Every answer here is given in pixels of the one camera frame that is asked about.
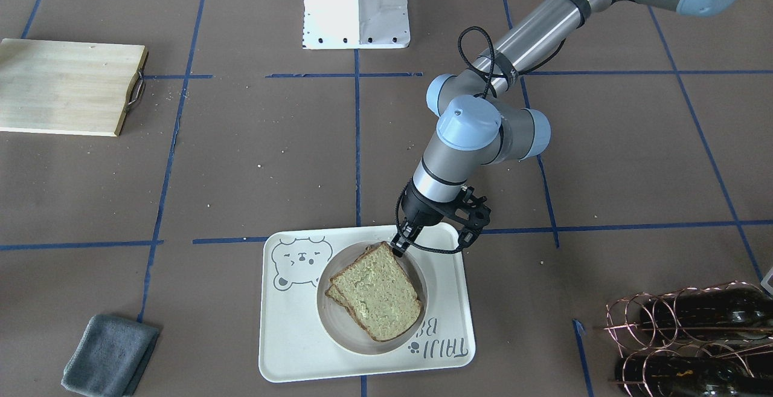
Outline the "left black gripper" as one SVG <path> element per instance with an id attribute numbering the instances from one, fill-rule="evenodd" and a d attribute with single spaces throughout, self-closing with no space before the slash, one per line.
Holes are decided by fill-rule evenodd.
<path id="1" fill-rule="evenodd" d="M 432 227 L 448 219 L 461 224 L 457 231 L 457 250 L 469 248 L 490 223 L 491 209 L 485 205 L 485 196 L 474 195 L 473 187 L 463 186 L 450 202 L 436 202 L 423 196 L 409 180 L 397 200 L 397 209 L 403 210 L 403 218 L 397 219 L 397 234 L 390 241 L 396 257 L 403 257 L 410 246 L 417 250 L 429 250 L 419 245 L 417 238 L 425 227 Z"/>

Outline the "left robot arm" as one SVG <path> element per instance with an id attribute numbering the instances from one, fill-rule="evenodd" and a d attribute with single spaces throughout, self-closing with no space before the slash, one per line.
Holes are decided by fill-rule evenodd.
<path id="1" fill-rule="evenodd" d="M 395 256 L 402 257 L 410 247 L 431 251 L 417 238 L 425 227 L 445 219 L 461 226 L 452 253 L 477 240 L 489 224 L 490 210 L 486 197 L 475 196 L 467 180 L 480 166 L 535 157 L 551 138 L 544 114 L 512 108 L 500 102 L 500 96 L 555 56 L 591 15 L 619 1 L 710 17 L 736 0 L 543 0 L 502 39 L 492 42 L 485 33 L 485 52 L 475 60 L 464 57 L 463 72 L 436 77 L 428 88 L 427 105 L 437 125 L 398 198 L 397 232 L 390 241 Z"/>

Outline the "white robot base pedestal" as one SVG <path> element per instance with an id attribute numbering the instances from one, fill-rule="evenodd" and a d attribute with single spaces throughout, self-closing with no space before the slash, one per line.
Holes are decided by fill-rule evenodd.
<path id="1" fill-rule="evenodd" d="M 304 0 L 302 47 L 307 50 L 406 48 L 408 0 Z"/>

